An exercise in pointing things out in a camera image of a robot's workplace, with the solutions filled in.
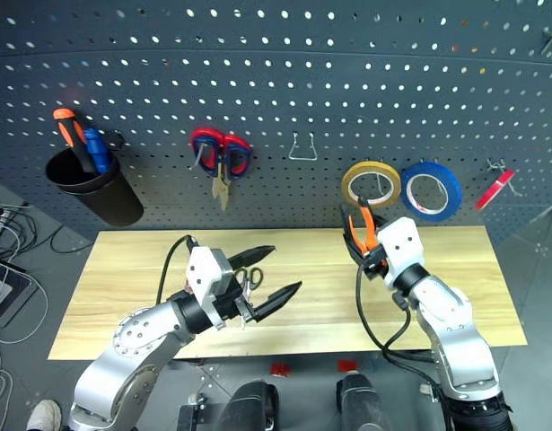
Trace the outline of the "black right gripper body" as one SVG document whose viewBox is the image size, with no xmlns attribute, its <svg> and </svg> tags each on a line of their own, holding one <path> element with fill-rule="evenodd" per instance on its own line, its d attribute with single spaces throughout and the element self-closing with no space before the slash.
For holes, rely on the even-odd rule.
<svg viewBox="0 0 552 431">
<path fill-rule="evenodd" d="M 357 263 L 363 267 L 363 272 L 369 280 L 376 277 L 384 278 L 389 271 L 387 254 L 382 245 L 367 251 Z"/>
</svg>

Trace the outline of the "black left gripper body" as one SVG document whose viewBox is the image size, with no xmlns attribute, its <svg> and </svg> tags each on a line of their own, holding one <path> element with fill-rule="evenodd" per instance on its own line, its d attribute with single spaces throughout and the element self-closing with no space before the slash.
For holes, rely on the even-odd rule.
<svg viewBox="0 0 552 431">
<path fill-rule="evenodd" d="M 214 302 L 220 317 L 227 321 L 239 315 L 242 326 L 252 321 L 253 305 L 250 302 L 250 296 L 257 287 L 259 287 L 259 268 L 255 265 L 232 271 L 232 278 L 226 291 Z"/>
</svg>

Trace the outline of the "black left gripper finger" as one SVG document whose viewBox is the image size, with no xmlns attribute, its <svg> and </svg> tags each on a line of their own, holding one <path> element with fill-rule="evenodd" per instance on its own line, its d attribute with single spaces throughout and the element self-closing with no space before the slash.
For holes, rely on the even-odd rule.
<svg viewBox="0 0 552 431">
<path fill-rule="evenodd" d="M 267 300 L 260 306 L 253 309 L 252 318 L 254 321 L 263 321 L 271 314 L 277 312 L 297 293 L 302 286 L 298 281 L 289 286 L 282 287 L 267 297 Z"/>
<path fill-rule="evenodd" d="M 228 262 L 233 271 L 236 271 L 240 268 L 253 267 L 255 264 L 262 261 L 267 255 L 275 250 L 276 247 L 273 245 L 257 246 L 231 256 L 228 259 Z"/>
</svg>

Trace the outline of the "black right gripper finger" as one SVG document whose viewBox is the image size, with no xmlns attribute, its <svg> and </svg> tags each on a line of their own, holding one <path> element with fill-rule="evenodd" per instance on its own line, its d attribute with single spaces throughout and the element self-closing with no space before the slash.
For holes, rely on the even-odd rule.
<svg viewBox="0 0 552 431">
<path fill-rule="evenodd" d="M 364 219 L 366 232 L 375 235 L 377 229 L 383 227 L 387 223 L 387 220 L 380 215 L 376 216 L 374 214 L 368 199 L 360 197 L 359 206 Z"/>
<path fill-rule="evenodd" d="M 343 205 L 339 206 L 342 225 L 343 225 L 343 239 L 346 244 L 346 248 L 352 260 L 356 264 L 360 264 L 364 259 L 362 253 L 360 252 L 359 247 L 355 243 L 355 237 L 352 233 L 353 220 L 352 217 L 347 213 L 347 210 Z"/>
</svg>

